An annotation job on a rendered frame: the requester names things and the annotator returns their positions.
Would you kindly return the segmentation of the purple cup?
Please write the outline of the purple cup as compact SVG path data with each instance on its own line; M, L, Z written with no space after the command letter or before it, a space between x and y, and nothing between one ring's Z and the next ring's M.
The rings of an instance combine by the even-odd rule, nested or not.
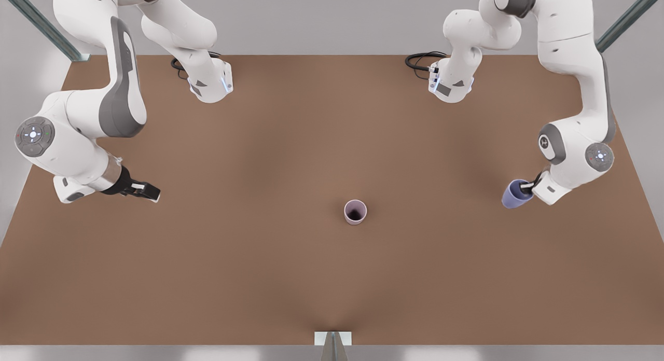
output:
M527 181L515 179L505 189L501 202L507 209L515 209L533 198L533 193L530 189L521 189L522 182Z

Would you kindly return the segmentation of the silver frame post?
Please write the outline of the silver frame post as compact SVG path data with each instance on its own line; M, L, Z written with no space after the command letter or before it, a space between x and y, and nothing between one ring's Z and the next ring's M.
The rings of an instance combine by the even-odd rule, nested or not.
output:
M596 40L596 48L604 53L628 28L645 14L658 0L635 0L631 6Z
M52 44L72 62L86 62L91 55L80 53L76 47L43 14L30 0L7 0L23 16L32 23Z
M323 346L321 361L348 361L345 346L352 345L351 332L314 332L315 346Z

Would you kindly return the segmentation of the pink cup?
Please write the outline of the pink cup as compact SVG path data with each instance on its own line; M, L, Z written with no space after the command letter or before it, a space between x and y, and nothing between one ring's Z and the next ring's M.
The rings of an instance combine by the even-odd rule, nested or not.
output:
M361 200L349 200L343 209L344 218L349 225L360 224L367 216L367 206Z

